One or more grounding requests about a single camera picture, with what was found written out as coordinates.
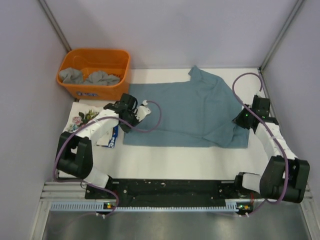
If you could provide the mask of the teal blue t shirt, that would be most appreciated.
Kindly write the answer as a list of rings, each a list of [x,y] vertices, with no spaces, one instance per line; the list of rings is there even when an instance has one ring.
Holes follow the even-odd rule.
[[[189,71],[186,82],[132,84],[129,94],[154,101],[138,128],[124,135],[123,143],[145,147],[220,147],[245,149],[249,130],[233,119],[242,106],[225,81],[197,66]]]

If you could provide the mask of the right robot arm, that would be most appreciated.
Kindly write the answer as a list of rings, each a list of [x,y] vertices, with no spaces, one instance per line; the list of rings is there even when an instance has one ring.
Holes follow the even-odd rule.
[[[252,104],[246,105],[233,120],[237,126],[253,131],[268,158],[262,174],[240,172],[235,177],[233,192],[239,198],[253,191],[265,199],[300,203],[305,195],[310,164],[290,150],[277,119],[269,113],[270,100],[255,95]]]

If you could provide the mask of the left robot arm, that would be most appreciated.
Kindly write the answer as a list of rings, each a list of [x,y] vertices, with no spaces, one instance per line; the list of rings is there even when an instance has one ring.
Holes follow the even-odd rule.
[[[110,177],[94,166],[93,146],[106,133],[120,125],[123,131],[135,127],[137,119],[138,100],[124,93],[120,100],[109,103],[99,114],[79,127],[75,132],[63,132],[60,135],[53,176],[57,171],[64,172],[96,186],[96,192],[102,198],[109,198],[114,191]]]

